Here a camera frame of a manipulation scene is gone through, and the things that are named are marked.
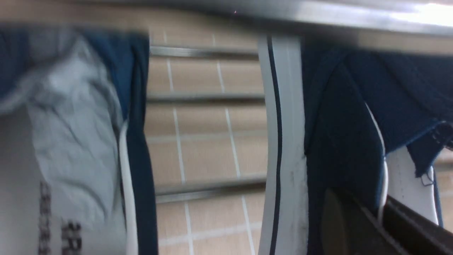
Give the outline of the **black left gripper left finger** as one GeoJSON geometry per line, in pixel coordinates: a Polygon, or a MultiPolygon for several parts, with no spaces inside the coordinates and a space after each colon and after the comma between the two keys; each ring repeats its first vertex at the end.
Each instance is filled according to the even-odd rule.
{"type": "Polygon", "coordinates": [[[352,195],[325,192],[321,221],[322,248],[326,255],[408,255],[352,195]]]}

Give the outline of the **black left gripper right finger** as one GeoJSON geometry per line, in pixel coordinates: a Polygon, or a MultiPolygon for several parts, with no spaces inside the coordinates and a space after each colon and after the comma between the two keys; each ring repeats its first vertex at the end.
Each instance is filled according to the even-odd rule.
{"type": "Polygon", "coordinates": [[[411,255],[451,255],[453,235],[388,196],[384,228],[411,255]]]}

